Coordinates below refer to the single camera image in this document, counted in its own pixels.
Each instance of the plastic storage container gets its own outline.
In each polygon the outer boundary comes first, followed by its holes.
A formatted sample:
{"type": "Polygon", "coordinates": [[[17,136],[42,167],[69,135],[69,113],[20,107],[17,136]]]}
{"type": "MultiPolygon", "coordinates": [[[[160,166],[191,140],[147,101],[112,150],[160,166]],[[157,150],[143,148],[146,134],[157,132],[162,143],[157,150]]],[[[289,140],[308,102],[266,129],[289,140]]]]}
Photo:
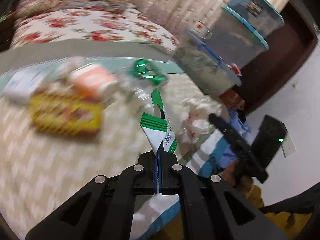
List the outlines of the plastic storage container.
{"type": "Polygon", "coordinates": [[[192,31],[187,31],[173,58],[204,93],[219,96],[241,85],[240,78],[192,31]]]}
{"type": "Polygon", "coordinates": [[[284,25],[280,13],[267,0],[230,0],[227,5],[263,37],[284,25]]]}
{"type": "Polygon", "coordinates": [[[263,37],[239,14],[225,6],[204,40],[228,65],[242,68],[269,46],[263,37]]]}

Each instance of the blue container lid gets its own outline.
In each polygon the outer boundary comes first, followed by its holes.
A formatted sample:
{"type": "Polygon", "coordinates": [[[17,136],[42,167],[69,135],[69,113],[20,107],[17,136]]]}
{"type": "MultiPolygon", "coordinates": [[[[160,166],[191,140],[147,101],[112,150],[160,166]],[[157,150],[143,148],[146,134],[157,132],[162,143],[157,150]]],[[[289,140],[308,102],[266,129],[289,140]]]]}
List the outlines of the blue container lid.
{"type": "Polygon", "coordinates": [[[192,30],[188,30],[187,34],[192,38],[192,40],[196,43],[197,49],[202,50],[206,53],[210,58],[213,58],[217,63],[218,67],[223,69],[230,80],[232,80],[237,86],[241,86],[240,78],[231,70],[228,65],[223,61],[221,57],[219,57],[210,47],[208,47],[200,37],[198,37],[192,30]]]}
{"type": "Polygon", "coordinates": [[[279,18],[281,19],[281,21],[282,21],[281,26],[283,26],[283,25],[284,25],[284,20],[283,20],[281,14],[273,7],[273,5],[272,5],[271,3],[268,2],[268,0],[263,0],[263,1],[264,1],[267,5],[270,6],[270,8],[275,12],[276,15],[278,15],[278,17],[279,17],[279,18]]]}
{"type": "Polygon", "coordinates": [[[263,46],[266,48],[266,50],[269,50],[269,45],[268,43],[265,41],[265,39],[261,36],[261,34],[251,26],[250,23],[248,23],[240,14],[236,13],[234,10],[232,10],[230,7],[228,6],[223,6],[222,7],[223,10],[231,13],[233,16],[235,16],[240,22],[242,22],[254,35],[256,35],[256,37],[261,41],[261,43],[263,44],[263,46]]]}

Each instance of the green candy wrapper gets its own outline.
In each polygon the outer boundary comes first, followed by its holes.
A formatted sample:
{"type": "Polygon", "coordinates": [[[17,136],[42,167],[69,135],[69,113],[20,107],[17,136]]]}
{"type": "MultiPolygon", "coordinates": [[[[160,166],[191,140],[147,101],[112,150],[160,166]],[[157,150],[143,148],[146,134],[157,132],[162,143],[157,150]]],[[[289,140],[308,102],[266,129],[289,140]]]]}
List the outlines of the green candy wrapper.
{"type": "Polygon", "coordinates": [[[146,59],[138,59],[133,63],[129,73],[134,78],[146,79],[155,87],[164,85],[168,78],[157,67],[146,59]]]}

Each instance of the wooden cabinet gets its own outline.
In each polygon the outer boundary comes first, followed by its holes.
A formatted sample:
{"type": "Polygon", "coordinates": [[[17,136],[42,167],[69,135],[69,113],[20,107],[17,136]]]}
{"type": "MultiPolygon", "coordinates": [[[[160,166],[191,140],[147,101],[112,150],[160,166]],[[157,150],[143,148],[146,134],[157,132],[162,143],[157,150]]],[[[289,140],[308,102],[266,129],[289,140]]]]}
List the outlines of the wooden cabinet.
{"type": "Polygon", "coordinates": [[[11,14],[0,23],[0,52],[9,49],[14,35],[14,17],[11,14]]]}
{"type": "Polygon", "coordinates": [[[233,90],[245,101],[246,114],[274,95],[298,71],[317,44],[310,23],[291,0],[281,12],[284,26],[271,33],[263,52],[241,69],[242,86],[233,90]]]}

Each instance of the orange package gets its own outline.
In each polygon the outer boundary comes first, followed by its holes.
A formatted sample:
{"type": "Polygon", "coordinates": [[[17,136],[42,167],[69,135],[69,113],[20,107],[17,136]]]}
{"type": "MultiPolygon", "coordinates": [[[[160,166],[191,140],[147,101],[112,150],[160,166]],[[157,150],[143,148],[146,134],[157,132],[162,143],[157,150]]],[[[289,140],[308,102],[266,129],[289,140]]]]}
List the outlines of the orange package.
{"type": "Polygon", "coordinates": [[[90,63],[72,71],[68,81],[84,96],[101,101],[108,101],[118,84],[115,76],[97,63],[90,63]]]}

